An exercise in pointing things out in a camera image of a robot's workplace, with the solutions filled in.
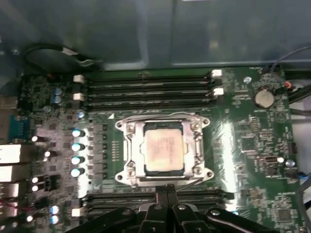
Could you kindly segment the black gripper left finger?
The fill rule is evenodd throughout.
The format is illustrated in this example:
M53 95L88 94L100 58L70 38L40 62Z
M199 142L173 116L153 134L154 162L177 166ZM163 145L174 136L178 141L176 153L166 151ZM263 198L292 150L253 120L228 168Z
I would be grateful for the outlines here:
M87 195L81 233L165 233L169 204L167 185L155 193Z

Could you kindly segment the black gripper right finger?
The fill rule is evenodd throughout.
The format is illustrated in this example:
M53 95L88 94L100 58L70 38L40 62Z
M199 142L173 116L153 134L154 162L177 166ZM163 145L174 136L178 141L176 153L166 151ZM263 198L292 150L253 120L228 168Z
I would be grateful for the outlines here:
M173 184L167 185L168 204L179 227L178 233L278 233L224 209L210 208L203 214L181 204Z

